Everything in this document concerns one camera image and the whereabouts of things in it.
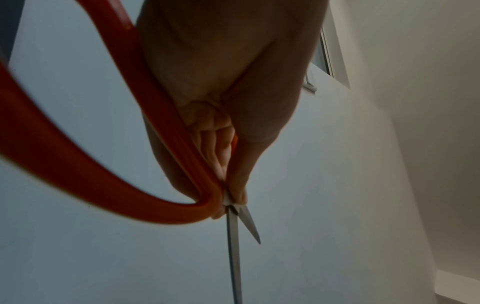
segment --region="ceiling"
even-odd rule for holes
[[[350,0],[439,269],[480,279],[480,1]]]

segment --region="hand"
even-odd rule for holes
[[[327,0],[146,0],[137,21],[145,58],[191,138],[234,200],[297,105]],[[198,193],[146,123],[172,186]],[[234,134],[238,143],[231,155]],[[214,214],[221,217],[224,208]]]

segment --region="scissor blade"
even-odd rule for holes
[[[257,231],[257,228],[255,227],[254,219],[252,219],[252,215],[250,215],[250,211],[247,208],[247,206],[242,206],[240,208],[240,211],[238,212],[238,217],[240,218],[242,223],[245,225],[245,227],[253,235],[253,237],[255,238],[257,243],[261,244],[259,232]]]
[[[230,259],[231,287],[233,302],[242,304],[242,277],[240,274],[239,219],[233,207],[226,207],[226,231],[228,236],[228,257]]]

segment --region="orange scissor handle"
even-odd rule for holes
[[[0,153],[30,173],[100,208],[165,224],[203,220],[224,186],[193,144],[168,94],[149,70],[135,27],[118,0],[76,0],[89,14],[144,115],[200,194],[195,204],[155,198],[122,181],[77,147],[0,65]]]

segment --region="scissors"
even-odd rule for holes
[[[194,204],[153,197],[119,179],[63,134],[0,64],[0,153],[46,183],[104,210],[162,224],[193,223],[226,208],[235,304],[242,303],[238,219],[260,244],[246,206],[233,202],[193,144],[170,97],[149,70],[135,27],[119,0],[76,0],[90,16],[144,117],[199,192]],[[235,153],[237,137],[232,142]]]

